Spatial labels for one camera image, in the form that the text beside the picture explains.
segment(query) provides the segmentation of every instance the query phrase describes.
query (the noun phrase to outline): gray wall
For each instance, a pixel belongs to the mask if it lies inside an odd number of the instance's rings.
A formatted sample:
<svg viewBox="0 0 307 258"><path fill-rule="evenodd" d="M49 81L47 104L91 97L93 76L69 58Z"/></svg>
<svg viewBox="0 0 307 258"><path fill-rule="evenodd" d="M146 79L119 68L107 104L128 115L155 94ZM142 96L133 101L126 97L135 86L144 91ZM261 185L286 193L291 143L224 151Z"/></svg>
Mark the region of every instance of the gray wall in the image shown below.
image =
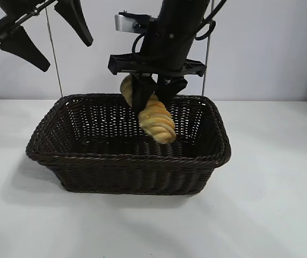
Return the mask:
<svg viewBox="0 0 307 258"><path fill-rule="evenodd" d="M115 32L114 14L124 9L156 16L160 0L83 0L94 45L84 47L49 8L64 94L118 92L123 75L107 69L109 54L128 53L135 35ZM206 95L213 100L307 100L307 1L229 0L216 17ZM45 14L25 24L53 64ZM204 60L206 42L196 42L190 58ZM188 77L185 94L200 94L202 79ZM0 98L56 99L52 65L42 73L0 51Z"/></svg>

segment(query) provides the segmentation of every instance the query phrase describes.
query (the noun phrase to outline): vertical pole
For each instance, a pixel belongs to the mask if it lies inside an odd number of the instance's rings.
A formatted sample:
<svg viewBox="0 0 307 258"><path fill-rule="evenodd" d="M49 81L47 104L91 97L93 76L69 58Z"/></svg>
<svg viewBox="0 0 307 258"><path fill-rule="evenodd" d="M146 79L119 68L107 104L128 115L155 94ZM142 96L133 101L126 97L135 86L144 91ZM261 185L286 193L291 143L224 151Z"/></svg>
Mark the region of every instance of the vertical pole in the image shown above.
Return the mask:
<svg viewBox="0 0 307 258"><path fill-rule="evenodd" d="M214 10L214 5L215 5L215 0L212 0L211 12L213 12ZM211 35L209 35L207 38L207 50L206 50L206 60L205 60L206 70L205 70L205 74L203 75L203 84L202 84L202 93L201 93L202 96L205 96L205 87L206 87L206 82L207 82L207 70L208 70L208 56L209 56L209 51L210 51L210 45L211 45Z"/></svg>

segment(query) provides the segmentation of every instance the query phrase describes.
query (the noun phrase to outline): dark brown basket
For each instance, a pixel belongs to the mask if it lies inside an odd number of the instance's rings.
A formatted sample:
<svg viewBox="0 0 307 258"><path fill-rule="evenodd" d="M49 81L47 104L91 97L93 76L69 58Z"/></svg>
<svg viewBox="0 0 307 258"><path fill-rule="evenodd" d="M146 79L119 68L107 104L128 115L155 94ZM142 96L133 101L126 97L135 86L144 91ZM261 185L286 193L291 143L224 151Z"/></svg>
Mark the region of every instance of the dark brown basket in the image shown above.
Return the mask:
<svg viewBox="0 0 307 258"><path fill-rule="evenodd" d="M178 137L160 145L120 94L63 97L34 131L26 154L72 192L196 194L229 161L229 139L208 98L177 96L167 109Z"/></svg>

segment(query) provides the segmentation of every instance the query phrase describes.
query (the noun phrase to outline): black mechanical arm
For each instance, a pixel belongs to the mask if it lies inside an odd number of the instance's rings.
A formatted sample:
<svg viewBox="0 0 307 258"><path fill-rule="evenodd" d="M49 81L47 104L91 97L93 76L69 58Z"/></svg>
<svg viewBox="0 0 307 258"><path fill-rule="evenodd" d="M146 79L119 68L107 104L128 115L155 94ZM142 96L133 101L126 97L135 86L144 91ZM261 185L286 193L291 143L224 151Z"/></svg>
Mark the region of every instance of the black mechanical arm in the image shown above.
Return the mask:
<svg viewBox="0 0 307 258"><path fill-rule="evenodd" d="M50 63L31 41L22 23L54 2L55 10L83 43L91 46L93 37L83 16L80 0L0 0L0 7L6 13L0 20L0 49L47 71ZM125 11L115 16L116 30L139 34L130 53L111 55L108 64L114 75L131 74L134 112L141 112L153 93L168 104L187 86L185 75L204 75L206 66L187 59L187 56L194 40L203 40L211 34L215 28L213 17L225 2L221 0L206 18L210 0L163 0L158 18ZM197 37L207 24L210 24L210 29ZM137 52L136 46L141 38L143 43ZM153 74L158 75L157 82L153 80Z"/></svg>

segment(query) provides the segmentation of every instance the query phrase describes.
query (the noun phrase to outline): bread roll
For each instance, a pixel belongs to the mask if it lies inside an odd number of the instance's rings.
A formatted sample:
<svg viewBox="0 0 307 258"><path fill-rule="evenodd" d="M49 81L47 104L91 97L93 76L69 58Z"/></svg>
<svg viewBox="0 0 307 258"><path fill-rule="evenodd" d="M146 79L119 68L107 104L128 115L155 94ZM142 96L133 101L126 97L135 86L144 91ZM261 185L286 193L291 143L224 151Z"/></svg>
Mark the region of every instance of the bread roll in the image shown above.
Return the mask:
<svg viewBox="0 0 307 258"><path fill-rule="evenodd" d="M131 76L126 76L121 85L120 92L126 102L132 106ZM175 123L165 105L152 94L146 108L138 115L140 127L160 144L169 144L176 140Z"/></svg>

